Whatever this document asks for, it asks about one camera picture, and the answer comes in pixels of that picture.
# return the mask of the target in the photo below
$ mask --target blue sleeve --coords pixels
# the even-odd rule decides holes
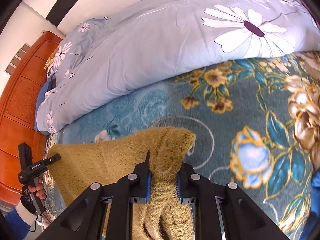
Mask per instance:
[[[307,240],[314,230],[316,224],[320,221],[320,169],[312,176],[311,179],[311,207],[310,215],[303,228],[300,240]]]
[[[29,233],[31,226],[22,220],[18,215],[16,208],[12,209],[4,218],[18,240],[24,240]]]

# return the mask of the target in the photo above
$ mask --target bed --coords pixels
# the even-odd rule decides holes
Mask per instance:
[[[184,127],[197,136],[186,157],[197,173],[241,185],[298,239],[314,145],[293,135],[303,122],[296,108],[309,93],[299,107],[317,110],[320,84],[293,52],[319,51],[319,29],[300,0],[205,1],[145,0],[68,34],[47,72],[57,87],[37,112],[39,129],[52,133],[45,156],[55,143]],[[245,35],[232,39],[233,28]],[[53,220],[65,204],[48,172],[44,182]]]
[[[44,33],[28,50],[9,78],[0,98],[0,203],[17,205],[22,185],[18,145],[32,148],[33,161],[43,158],[47,136],[34,130],[36,99],[46,82],[44,64],[61,39]]]

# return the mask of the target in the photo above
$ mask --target wall socket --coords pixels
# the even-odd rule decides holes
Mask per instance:
[[[44,34],[46,31],[43,30],[42,32],[40,32],[40,34],[38,35],[38,38],[40,38],[42,36],[42,34]]]

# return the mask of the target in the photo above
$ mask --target orange wooden headboard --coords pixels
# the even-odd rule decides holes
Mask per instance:
[[[17,205],[22,185],[18,145],[32,148],[33,162],[43,158],[46,136],[34,130],[36,100],[46,82],[44,64],[61,38],[45,32],[27,51],[0,97],[0,200]]]

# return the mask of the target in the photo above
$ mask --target silver screw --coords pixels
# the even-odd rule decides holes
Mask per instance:
[[[199,174],[192,174],[191,175],[191,179],[193,179],[193,180],[199,180],[200,179],[200,175]]]
[[[137,177],[138,177],[138,175],[134,174],[134,173],[131,173],[131,174],[128,175],[128,179],[129,180],[135,180]]]
[[[92,189],[92,190],[97,190],[98,188],[100,188],[100,184],[99,183],[92,183],[91,185],[90,185],[90,189]]]
[[[228,187],[231,188],[231,189],[236,189],[238,187],[238,185],[234,182],[229,182],[228,183]]]

